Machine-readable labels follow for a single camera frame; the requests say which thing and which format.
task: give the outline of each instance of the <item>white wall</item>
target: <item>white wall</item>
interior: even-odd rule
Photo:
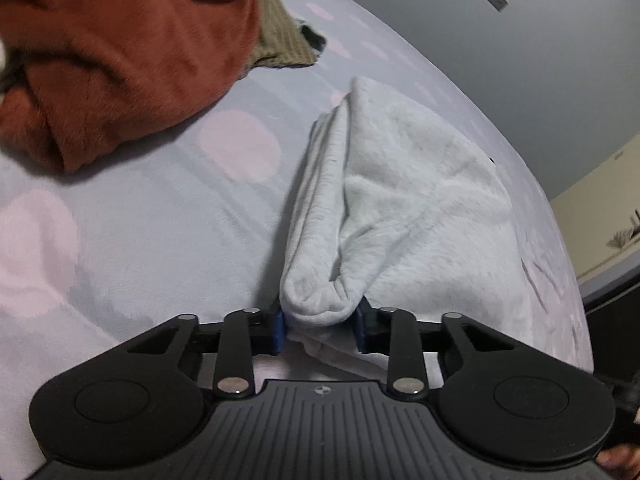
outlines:
[[[578,283],[584,283],[640,250],[638,239],[622,250],[609,241],[638,223],[640,134],[551,201]]]
[[[436,64],[549,198],[640,130],[640,0],[355,0]]]

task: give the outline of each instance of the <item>human hand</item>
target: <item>human hand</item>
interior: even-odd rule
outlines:
[[[620,444],[606,449],[596,462],[616,480],[632,480],[640,474],[640,446]]]

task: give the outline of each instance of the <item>pink polka dot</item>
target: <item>pink polka dot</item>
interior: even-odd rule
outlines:
[[[366,48],[367,50],[369,50],[370,52],[374,53],[380,59],[383,59],[385,61],[389,61],[389,56],[386,54],[386,52],[384,50],[382,50],[377,45],[374,45],[373,43],[369,43],[369,41],[363,41],[362,42],[362,46],[364,48]]]
[[[427,88],[422,86],[420,83],[416,83],[415,87],[418,89],[418,92],[420,92],[420,94],[422,94],[422,96],[427,100],[428,104],[430,104],[431,106],[438,105],[438,101]]]
[[[351,18],[352,21],[356,22],[362,28],[366,28],[367,30],[371,30],[371,27],[369,27],[369,25],[367,25],[365,22],[363,22],[359,17],[354,16],[353,14],[350,14],[349,17]]]
[[[226,176],[238,182],[266,182],[278,171],[282,156],[267,127],[240,110],[207,114],[198,143]]]
[[[332,14],[329,14],[326,10],[320,7],[318,4],[306,4],[306,8],[309,9],[316,16],[319,16],[323,20],[327,20],[328,22],[332,22],[334,17]]]
[[[402,61],[405,65],[407,65],[407,66],[409,66],[411,68],[416,68],[414,63],[407,56],[405,56],[402,52],[400,52],[399,50],[396,50],[396,56],[398,56],[398,59],[400,59],[400,61]]]
[[[76,281],[78,228],[66,205],[34,189],[0,210],[0,309],[46,314]]]
[[[331,94],[331,97],[329,97],[331,104],[333,106],[339,105],[345,95],[347,95],[346,92],[340,92],[339,90],[334,91],[334,93]]]
[[[352,57],[351,52],[346,49],[340,40],[336,40],[335,38],[327,38],[326,47],[331,52],[335,52],[338,56],[342,56],[347,59],[351,59]]]

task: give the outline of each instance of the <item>circular pad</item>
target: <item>circular pad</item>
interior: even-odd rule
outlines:
[[[91,384],[76,397],[76,410],[94,422],[124,422],[141,413],[149,403],[149,392],[131,381]]]
[[[507,379],[495,387],[494,399],[511,415],[523,418],[549,418],[569,403],[562,386],[539,377]]]
[[[47,458],[122,468],[166,455],[196,431],[204,416],[197,384],[150,356],[125,359],[89,361],[37,391],[29,420]]]
[[[534,468],[592,458],[615,414],[606,387],[530,348],[486,352],[440,390],[446,428],[472,452]]]

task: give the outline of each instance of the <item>finger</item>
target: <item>finger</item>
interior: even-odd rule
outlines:
[[[606,469],[634,469],[640,467],[640,447],[620,444],[604,450],[596,458],[598,464]]]

